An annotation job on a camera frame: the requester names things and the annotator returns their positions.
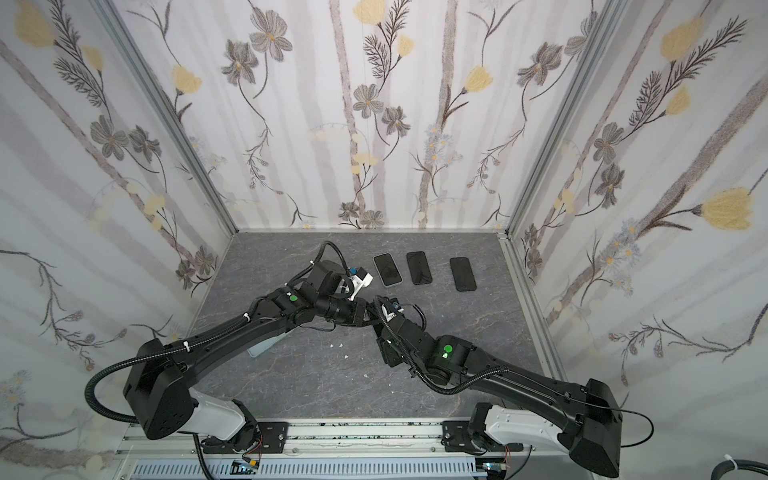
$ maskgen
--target gray flower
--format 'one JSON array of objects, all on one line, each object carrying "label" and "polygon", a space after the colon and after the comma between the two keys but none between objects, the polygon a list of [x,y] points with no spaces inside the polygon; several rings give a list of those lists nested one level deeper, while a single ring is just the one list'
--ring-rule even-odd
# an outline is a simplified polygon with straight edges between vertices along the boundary
[{"label": "gray flower", "polygon": [[341,213],[339,214],[339,218],[344,220],[345,222],[349,221],[349,218],[357,218],[358,212],[360,211],[360,207],[355,204],[355,202],[342,202],[341,203]]},{"label": "gray flower", "polygon": [[221,68],[221,73],[227,76],[227,81],[232,85],[237,85],[242,75],[249,83],[256,83],[253,69],[259,64],[259,60],[250,49],[248,42],[227,40],[227,50],[224,52],[224,56],[232,62],[228,67]]},{"label": "gray flower", "polygon": [[541,258],[539,251],[535,248],[531,248],[530,251],[528,251],[528,259],[525,262],[528,269],[531,271],[531,276],[538,275],[538,269],[541,268],[543,263],[544,259]]},{"label": "gray flower", "polygon": [[360,219],[360,224],[363,225],[366,230],[381,228],[384,226],[384,214],[382,214],[381,210],[366,210]]},{"label": "gray flower", "polygon": [[142,127],[136,125],[136,128],[128,135],[131,137],[131,143],[134,146],[134,151],[138,154],[144,154],[147,158],[147,163],[152,163],[152,154],[156,154],[158,157],[163,151],[160,149],[160,142],[157,140],[150,140],[149,133]]},{"label": "gray flower", "polygon": [[616,164],[611,164],[610,168],[603,170],[600,174],[600,178],[603,183],[594,189],[595,195],[603,195],[603,208],[609,208],[611,205],[615,205],[616,194],[614,191],[617,188],[621,188],[621,181],[624,179],[624,170],[619,170]]},{"label": "gray flower", "polygon": [[194,265],[197,271],[207,275],[214,267],[214,255],[208,251],[205,245],[200,245],[200,249],[194,254]]},{"label": "gray flower", "polygon": [[283,61],[283,50],[293,50],[293,45],[283,37],[288,30],[285,20],[274,10],[267,10],[265,15],[259,8],[253,9],[250,20],[256,28],[261,30],[261,32],[250,34],[253,49],[256,51],[269,49],[275,61]]},{"label": "gray flower", "polygon": [[376,84],[370,86],[360,85],[355,89],[355,98],[357,102],[352,106],[355,110],[362,110],[362,117],[368,118],[371,113],[380,114],[384,110],[384,103],[376,100],[379,96],[379,89]]},{"label": "gray flower", "polygon": [[616,158],[616,151],[614,145],[619,145],[621,141],[621,135],[624,134],[624,129],[619,128],[615,121],[606,125],[603,128],[603,137],[597,138],[594,141],[594,146],[597,148],[594,151],[594,161],[605,162],[606,164],[613,163]]},{"label": "gray flower", "polygon": [[523,241],[526,245],[530,245],[533,247],[533,244],[536,243],[536,239],[538,238],[538,230],[536,230],[536,226],[531,223],[531,227],[528,228],[525,233],[523,234]]},{"label": "gray flower", "polygon": [[382,115],[382,121],[387,124],[386,134],[391,135],[395,130],[401,137],[405,137],[408,134],[408,130],[411,126],[403,122],[402,119],[406,117],[406,114],[402,113],[402,107],[387,107],[384,109]]},{"label": "gray flower", "polygon": [[535,55],[531,56],[533,65],[518,70],[518,85],[524,87],[533,80],[538,85],[543,85],[547,79],[547,72],[560,66],[560,53],[562,45],[550,45],[546,41],[538,48]]},{"label": "gray flower", "polygon": [[184,283],[184,290],[192,286],[192,276],[195,270],[189,260],[179,262],[179,268],[176,270],[176,276]]},{"label": "gray flower", "polygon": [[598,19],[597,12],[591,12],[588,17],[581,21],[581,35],[576,35],[568,39],[568,43],[565,44],[565,54],[569,57],[574,55],[581,55],[584,51],[584,47],[587,45],[589,34],[592,32],[592,27],[595,21]]},{"label": "gray flower", "polygon": [[98,121],[91,122],[91,138],[101,145],[101,154],[105,158],[112,154],[118,160],[125,157],[123,148],[128,146],[128,137],[123,131],[113,131],[112,122],[104,115],[99,115]]}]

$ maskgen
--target metal corner post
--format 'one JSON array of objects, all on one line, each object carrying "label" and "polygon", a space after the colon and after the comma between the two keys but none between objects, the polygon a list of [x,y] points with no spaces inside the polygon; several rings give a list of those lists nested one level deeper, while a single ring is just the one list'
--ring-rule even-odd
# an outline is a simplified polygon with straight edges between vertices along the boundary
[{"label": "metal corner post", "polygon": [[227,207],[225,207],[224,203],[221,201],[216,187],[205,171],[203,163],[192,148],[187,135],[184,133],[184,127],[181,126],[176,115],[167,107],[161,86],[157,83],[149,65],[139,52],[131,34],[128,33],[128,29],[126,28],[125,23],[123,23],[114,3],[112,0],[89,1],[91,7],[93,7],[96,15],[99,17],[99,20],[101,20],[104,29],[107,31],[114,44],[118,47],[128,68],[134,74],[134,78],[139,84],[139,88],[146,95],[147,102],[160,117],[167,133],[181,151],[184,160],[187,162],[187,166],[190,168],[190,172],[197,180],[200,188],[203,189],[203,192],[216,212],[216,215],[221,219],[230,234],[237,233],[237,225],[230,216]]},{"label": "metal corner post", "polygon": [[584,54],[576,67],[576,73],[568,85],[568,90],[563,98],[558,113],[552,121],[552,126],[547,133],[547,137],[541,146],[541,150],[536,157],[534,166],[528,176],[528,182],[520,196],[518,204],[512,212],[512,217],[507,226],[507,237],[511,238],[514,232],[520,227],[525,212],[531,206],[533,197],[536,194],[541,179],[544,176],[547,167],[551,163],[558,145],[565,133],[565,128],[574,117],[576,109],[583,98],[586,87],[596,72],[602,59],[602,55],[614,33],[621,15],[630,0],[606,0],[603,12],[598,16],[598,21],[594,26],[594,33],[589,38]]}]

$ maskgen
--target black smartphone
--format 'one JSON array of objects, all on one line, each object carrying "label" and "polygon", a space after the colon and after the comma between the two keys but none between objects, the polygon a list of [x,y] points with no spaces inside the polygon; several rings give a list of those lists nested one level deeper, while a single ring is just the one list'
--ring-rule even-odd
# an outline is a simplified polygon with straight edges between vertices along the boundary
[{"label": "black smartphone", "polygon": [[376,255],[373,257],[373,262],[376,265],[376,269],[379,271],[379,276],[382,277],[384,286],[397,285],[402,282],[400,272],[397,270],[397,265],[389,253],[383,255]]},{"label": "black smartphone", "polygon": [[478,285],[475,283],[475,274],[472,273],[472,266],[469,265],[469,258],[451,258],[450,264],[451,272],[453,272],[453,283],[459,292],[474,292],[478,289]]},{"label": "black smartphone", "polygon": [[429,271],[429,263],[427,263],[427,256],[424,252],[408,252],[406,253],[406,261],[414,285],[432,283],[432,272]]}]

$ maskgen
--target wallpapered wall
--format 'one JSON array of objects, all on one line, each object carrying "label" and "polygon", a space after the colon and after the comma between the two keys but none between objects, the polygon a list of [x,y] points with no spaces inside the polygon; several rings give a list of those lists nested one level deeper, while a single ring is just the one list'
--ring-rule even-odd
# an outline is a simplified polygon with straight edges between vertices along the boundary
[{"label": "wallpapered wall", "polygon": [[656,422],[623,478],[765,458],[767,42],[765,2],[631,2],[515,233],[569,379]]},{"label": "wallpapered wall", "polygon": [[85,383],[186,333],[229,235],[87,2],[0,25],[0,476],[100,478],[126,425]]},{"label": "wallpapered wall", "polygon": [[245,228],[502,228],[598,0],[115,0]]}]

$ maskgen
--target white baseboard trim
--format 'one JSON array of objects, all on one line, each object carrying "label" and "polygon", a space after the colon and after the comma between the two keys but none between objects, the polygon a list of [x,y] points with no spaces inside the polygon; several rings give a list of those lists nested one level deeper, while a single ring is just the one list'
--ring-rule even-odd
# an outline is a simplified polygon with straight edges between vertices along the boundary
[{"label": "white baseboard trim", "polygon": [[523,316],[528,324],[528,329],[531,331],[536,354],[544,374],[553,379],[568,381],[558,352],[554,348],[554,342],[549,333],[549,328],[547,328],[544,315],[536,300],[536,294],[531,288],[531,284],[525,278],[525,269],[520,257],[518,257],[517,251],[515,251],[512,243],[503,233],[498,234],[498,242],[502,245],[502,252],[507,261],[509,274],[512,277],[512,284],[515,286],[515,293],[520,299]]}]

